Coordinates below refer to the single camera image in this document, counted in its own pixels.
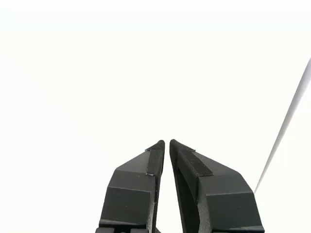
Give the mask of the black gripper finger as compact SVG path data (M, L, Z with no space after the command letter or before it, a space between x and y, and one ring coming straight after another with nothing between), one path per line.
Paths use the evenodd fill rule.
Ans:
M96 229L98 233L156 233L157 207L165 142L115 169Z
M243 176L170 141L182 229L185 233L263 233L254 193Z

